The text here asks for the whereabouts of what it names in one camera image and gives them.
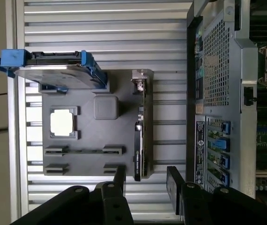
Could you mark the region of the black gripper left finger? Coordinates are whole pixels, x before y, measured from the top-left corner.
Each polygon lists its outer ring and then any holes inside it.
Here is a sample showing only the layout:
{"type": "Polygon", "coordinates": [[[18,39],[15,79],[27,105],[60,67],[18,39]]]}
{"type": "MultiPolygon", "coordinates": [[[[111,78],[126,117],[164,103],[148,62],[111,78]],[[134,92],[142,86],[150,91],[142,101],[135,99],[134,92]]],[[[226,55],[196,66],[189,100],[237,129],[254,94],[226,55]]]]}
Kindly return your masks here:
{"type": "Polygon", "coordinates": [[[132,225],[134,220],[124,197],[125,166],[112,181],[101,182],[93,191],[72,186],[17,219],[15,225],[132,225]]]}

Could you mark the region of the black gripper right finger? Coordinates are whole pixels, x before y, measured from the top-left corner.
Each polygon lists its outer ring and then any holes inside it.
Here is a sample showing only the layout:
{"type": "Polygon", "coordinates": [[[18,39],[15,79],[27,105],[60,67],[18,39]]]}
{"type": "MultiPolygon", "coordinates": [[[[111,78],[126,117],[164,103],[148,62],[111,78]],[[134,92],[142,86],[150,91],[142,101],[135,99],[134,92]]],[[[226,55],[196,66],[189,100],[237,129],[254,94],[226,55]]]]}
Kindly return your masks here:
{"type": "Polygon", "coordinates": [[[185,225],[267,225],[266,204],[231,187],[210,193],[184,181],[175,166],[167,167],[167,193],[185,225]]]}

